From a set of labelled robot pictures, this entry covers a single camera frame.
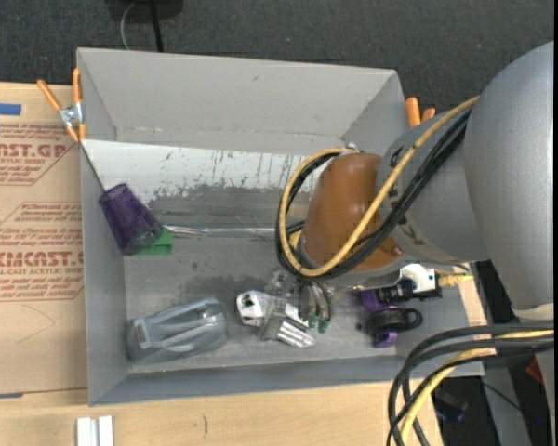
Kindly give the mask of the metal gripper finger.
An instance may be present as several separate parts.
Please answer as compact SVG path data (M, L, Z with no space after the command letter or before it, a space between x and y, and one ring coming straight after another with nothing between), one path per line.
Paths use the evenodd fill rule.
M244 325L263 327L278 311L278 304L274 296L250 290L236 297L236 308Z
M310 348L315 345L314 337L306 325L274 312L261 328L260 338L264 341L277 340L293 348Z

